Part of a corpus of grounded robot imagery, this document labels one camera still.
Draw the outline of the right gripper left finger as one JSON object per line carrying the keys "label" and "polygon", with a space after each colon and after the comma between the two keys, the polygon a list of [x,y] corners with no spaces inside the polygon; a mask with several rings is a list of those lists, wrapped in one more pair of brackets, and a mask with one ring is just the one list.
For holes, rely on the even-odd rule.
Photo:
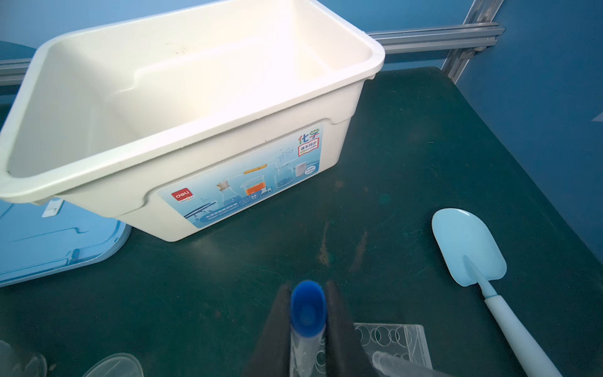
{"label": "right gripper left finger", "polygon": [[283,284],[242,376],[289,376],[291,356],[291,285]]}

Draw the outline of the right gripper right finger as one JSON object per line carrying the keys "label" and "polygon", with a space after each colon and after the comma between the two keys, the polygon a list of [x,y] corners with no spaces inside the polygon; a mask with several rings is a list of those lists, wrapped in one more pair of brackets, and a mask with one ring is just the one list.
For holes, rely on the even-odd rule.
{"label": "right gripper right finger", "polygon": [[377,376],[335,281],[326,285],[326,376]]}

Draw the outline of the test tube blue cap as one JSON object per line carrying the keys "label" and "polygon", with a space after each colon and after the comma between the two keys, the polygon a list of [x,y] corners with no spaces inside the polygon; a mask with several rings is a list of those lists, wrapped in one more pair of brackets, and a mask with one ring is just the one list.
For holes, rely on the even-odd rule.
{"label": "test tube blue cap", "polygon": [[299,283],[291,294],[290,376],[311,376],[326,328],[325,293],[314,281]]}
{"label": "test tube blue cap", "polygon": [[373,366],[385,376],[391,377],[451,377],[443,372],[429,369],[420,364],[396,358],[390,353],[375,351],[372,355]]}

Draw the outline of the clear test tube rack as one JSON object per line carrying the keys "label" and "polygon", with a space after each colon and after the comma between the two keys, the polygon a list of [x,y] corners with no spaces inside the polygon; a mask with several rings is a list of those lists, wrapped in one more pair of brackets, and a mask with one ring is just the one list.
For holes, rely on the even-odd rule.
{"label": "clear test tube rack", "polygon": [[381,351],[433,369],[422,325],[355,323],[354,328],[371,363],[373,353]]}

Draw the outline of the white plastic storage bin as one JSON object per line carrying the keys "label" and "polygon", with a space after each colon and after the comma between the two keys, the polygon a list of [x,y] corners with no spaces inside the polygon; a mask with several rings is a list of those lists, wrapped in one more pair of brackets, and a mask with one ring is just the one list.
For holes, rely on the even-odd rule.
{"label": "white plastic storage bin", "polygon": [[39,47],[1,130],[1,198],[169,242],[339,161],[383,46],[317,1],[220,1]]}

